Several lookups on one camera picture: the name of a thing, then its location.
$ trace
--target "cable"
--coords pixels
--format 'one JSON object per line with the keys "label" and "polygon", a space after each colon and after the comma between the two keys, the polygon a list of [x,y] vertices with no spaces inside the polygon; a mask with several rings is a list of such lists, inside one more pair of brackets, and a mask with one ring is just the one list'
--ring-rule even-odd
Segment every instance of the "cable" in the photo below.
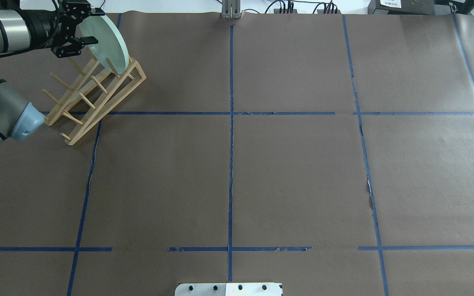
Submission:
{"label": "cable", "polygon": [[314,11],[312,11],[312,14],[316,13],[316,11],[318,10],[318,7],[323,4],[325,7],[323,9],[327,9],[327,4],[325,2],[320,2],[318,5],[316,5],[316,7],[314,8]]}
{"label": "cable", "polygon": [[279,4],[279,12],[281,12],[281,10],[284,11],[286,9],[286,3],[283,0],[275,0],[274,2],[271,2],[271,4],[267,7],[267,10],[265,10],[265,13],[268,13],[268,10],[272,7],[272,5],[274,5],[275,2],[280,2],[283,4],[282,7],[281,7],[281,4]]}
{"label": "cable", "polygon": [[256,11],[255,9],[252,9],[252,8],[248,8],[248,9],[245,9],[245,10],[243,10],[243,11],[255,11],[255,12],[257,12],[258,14],[261,14],[260,12]]}
{"label": "cable", "polygon": [[337,6],[330,0],[328,8],[326,11],[323,11],[324,14],[333,14],[334,13],[334,6],[336,7],[336,13],[337,13]]}
{"label": "cable", "polygon": [[312,1],[299,1],[299,0],[291,0],[292,2],[300,2],[300,3],[314,3],[314,4],[318,4],[318,3],[321,3],[321,2],[312,2]]}
{"label": "cable", "polygon": [[51,1],[52,1],[52,4],[54,4],[55,11],[56,11],[56,18],[55,18],[56,19],[56,25],[51,30],[51,37],[49,37],[49,39],[47,39],[47,41],[45,41],[44,43],[38,45],[34,49],[23,49],[22,51],[17,51],[17,52],[13,52],[13,53],[0,54],[0,58],[7,58],[9,56],[16,56],[18,54],[31,52],[33,50],[40,49],[40,48],[44,47],[45,45],[47,45],[48,43],[52,42],[52,40],[54,39],[54,36],[56,35],[56,31],[58,30],[58,21],[60,19],[60,8],[58,7],[58,4],[56,4],[55,0],[51,0]]}

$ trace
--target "wooden peg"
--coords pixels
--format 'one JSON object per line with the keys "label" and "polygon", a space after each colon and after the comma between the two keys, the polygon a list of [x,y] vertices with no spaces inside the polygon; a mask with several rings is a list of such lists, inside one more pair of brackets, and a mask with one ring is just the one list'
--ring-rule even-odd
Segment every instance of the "wooden peg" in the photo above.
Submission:
{"label": "wooden peg", "polygon": [[68,135],[65,135],[64,133],[60,133],[60,135],[62,135],[62,137],[64,137],[64,138],[66,138],[67,141],[70,141],[70,140],[71,140],[71,138],[69,138],[69,136],[68,136]]}
{"label": "wooden peg", "polygon": [[81,97],[81,99],[82,99],[85,103],[87,103],[87,105],[89,105],[89,107],[91,107],[92,109],[96,109],[96,107],[94,107],[93,103],[91,103],[91,102],[89,101],[89,99],[87,99],[87,97],[84,96],[81,92],[79,93],[79,96]]}
{"label": "wooden peg", "polygon": [[71,64],[73,64],[73,66],[76,68],[76,70],[78,70],[78,72],[81,74],[81,75],[85,75],[85,73],[83,73],[83,71],[81,70],[81,68],[78,66],[78,64],[75,62],[75,60],[73,60],[73,58],[69,57],[69,62],[71,62]]}
{"label": "wooden peg", "polygon": [[53,95],[51,95],[50,92],[48,92],[47,90],[45,90],[45,88],[43,90],[41,90],[44,94],[46,94],[56,105],[60,105],[60,101],[58,101]]}
{"label": "wooden peg", "polygon": [[71,114],[69,114],[67,111],[63,111],[63,116],[69,118],[70,120],[76,122],[77,124],[79,125],[83,125],[83,122],[81,122],[80,120],[77,120],[76,118],[74,118],[74,116],[72,116]]}
{"label": "wooden peg", "polygon": [[54,73],[51,73],[51,77],[54,78],[55,81],[58,81],[62,86],[65,86],[68,90],[73,91],[73,88],[70,85],[66,84],[65,81],[56,76]]}
{"label": "wooden peg", "polygon": [[111,70],[113,70],[114,75],[116,75],[116,78],[120,79],[120,75],[118,74],[118,71],[116,71],[116,68],[113,66],[113,62],[109,60],[109,58],[105,59],[107,61],[107,64],[109,64],[109,67],[111,67]]}
{"label": "wooden peg", "polygon": [[109,94],[109,92],[104,88],[100,81],[96,79],[96,77],[91,76],[91,79],[94,80],[94,83],[96,83],[96,85],[102,90],[102,92],[104,92],[105,94]]}

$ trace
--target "metal bracket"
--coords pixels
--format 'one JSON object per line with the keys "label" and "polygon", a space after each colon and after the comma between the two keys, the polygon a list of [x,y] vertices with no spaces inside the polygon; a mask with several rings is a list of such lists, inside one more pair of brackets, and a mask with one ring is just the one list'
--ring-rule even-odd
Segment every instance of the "metal bracket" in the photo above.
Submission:
{"label": "metal bracket", "polygon": [[222,18],[240,19],[241,18],[241,0],[222,0]]}
{"label": "metal bracket", "polygon": [[179,284],[175,296],[283,296],[280,283]]}

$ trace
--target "table surface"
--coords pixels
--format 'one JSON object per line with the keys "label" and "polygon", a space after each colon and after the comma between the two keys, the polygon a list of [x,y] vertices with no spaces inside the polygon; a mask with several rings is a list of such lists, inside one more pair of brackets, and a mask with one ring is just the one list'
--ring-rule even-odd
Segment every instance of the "table surface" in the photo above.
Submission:
{"label": "table surface", "polygon": [[[110,16],[147,81],[0,145],[0,295],[474,296],[474,17]],[[45,112],[51,72],[0,60]]]}

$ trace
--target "metal stand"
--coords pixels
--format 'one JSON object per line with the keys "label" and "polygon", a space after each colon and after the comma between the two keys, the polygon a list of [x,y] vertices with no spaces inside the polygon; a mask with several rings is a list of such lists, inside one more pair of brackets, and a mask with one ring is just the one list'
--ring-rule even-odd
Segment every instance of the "metal stand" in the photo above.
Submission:
{"label": "metal stand", "polygon": [[241,0],[221,0],[222,1],[222,18],[223,19],[240,19],[241,18]]}

